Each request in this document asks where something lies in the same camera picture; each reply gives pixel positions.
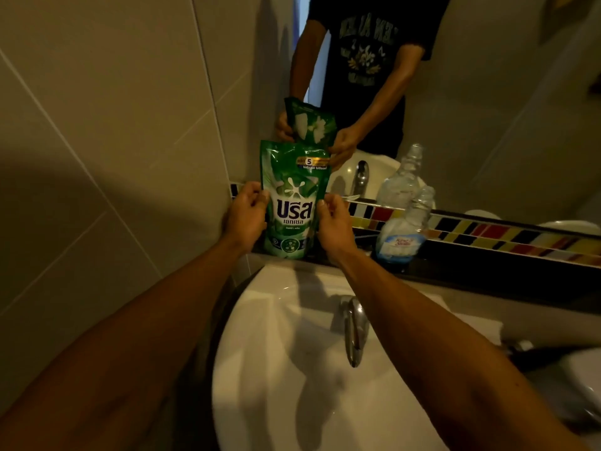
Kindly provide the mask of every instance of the mirror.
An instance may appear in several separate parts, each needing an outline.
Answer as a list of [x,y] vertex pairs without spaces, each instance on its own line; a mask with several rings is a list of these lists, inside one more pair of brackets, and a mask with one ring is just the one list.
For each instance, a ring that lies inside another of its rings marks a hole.
[[[557,227],[601,235],[601,0],[239,1],[219,1],[236,5],[229,22],[236,32],[228,38],[219,35],[218,20],[198,15],[232,181],[259,177],[259,140],[275,139],[292,55],[305,26],[317,21],[329,29],[319,54],[305,51],[295,64],[316,62],[305,101],[344,106],[340,119],[335,113],[340,127],[353,126],[370,107],[386,82],[379,74],[398,69],[400,44],[420,45],[423,54],[399,77],[409,76],[406,88],[391,87],[405,95],[404,116],[393,105],[385,134],[371,146],[365,137],[333,174],[333,190],[351,194],[363,160],[364,195],[375,199],[411,144],[420,143],[419,177],[436,189],[437,209],[536,225],[561,221]],[[209,3],[217,2],[197,0],[197,13]],[[415,51],[407,50],[402,62],[411,60]],[[332,90],[336,79],[343,85]],[[375,155],[374,145],[388,156]]]

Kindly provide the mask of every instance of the chrome faucet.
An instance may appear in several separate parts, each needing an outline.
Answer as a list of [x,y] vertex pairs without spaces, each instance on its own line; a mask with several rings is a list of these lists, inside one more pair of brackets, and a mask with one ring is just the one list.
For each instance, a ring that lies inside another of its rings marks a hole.
[[344,344],[351,367],[357,367],[370,330],[370,322],[356,296],[344,296],[340,302],[344,318]]
[[355,170],[355,177],[353,178],[353,184],[350,188],[350,194],[359,195],[365,197],[365,190],[367,189],[367,182],[370,180],[370,167],[367,161],[361,160],[357,163],[357,169]]

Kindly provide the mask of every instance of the plastic bottle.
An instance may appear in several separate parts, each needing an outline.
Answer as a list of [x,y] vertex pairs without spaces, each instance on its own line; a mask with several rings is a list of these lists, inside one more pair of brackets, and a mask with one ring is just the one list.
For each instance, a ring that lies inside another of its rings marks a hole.
[[401,160],[401,166],[397,172],[384,180],[376,202],[388,207],[405,209],[411,200],[419,192],[419,170],[421,169],[421,158],[423,147],[415,143]]
[[378,259],[388,263],[410,262],[425,241],[430,211],[434,204],[434,189],[425,186],[399,218],[387,221],[376,242]]

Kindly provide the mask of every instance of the sink basin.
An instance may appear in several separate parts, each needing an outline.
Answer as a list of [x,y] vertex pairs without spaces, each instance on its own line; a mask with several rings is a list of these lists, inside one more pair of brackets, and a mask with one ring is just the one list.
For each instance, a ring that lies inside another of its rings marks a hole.
[[[373,155],[357,150],[338,171],[332,173],[327,184],[327,191],[339,195],[350,195],[357,164],[361,160],[366,161],[370,167],[370,178],[367,182],[364,197],[373,200],[378,196],[378,190],[384,180],[394,174],[401,164],[385,155]],[[418,180],[420,187],[426,185],[421,178],[418,178]]]
[[343,295],[353,292],[342,275],[268,264],[253,279],[214,364],[221,451],[447,449],[375,332],[350,367]]

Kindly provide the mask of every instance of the green detergent pouch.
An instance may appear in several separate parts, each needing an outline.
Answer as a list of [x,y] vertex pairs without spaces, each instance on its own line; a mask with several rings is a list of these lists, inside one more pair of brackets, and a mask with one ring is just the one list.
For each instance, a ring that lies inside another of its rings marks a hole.
[[326,194],[330,154],[302,143],[261,141],[261,187],[269,190],[265,250],[304,257],[317,224],[317,201]]
[[294,97],[284,98],[284,103],[288,125],[292,128],[297,143],[321,148],[334,145],[338,133],[334,114]]

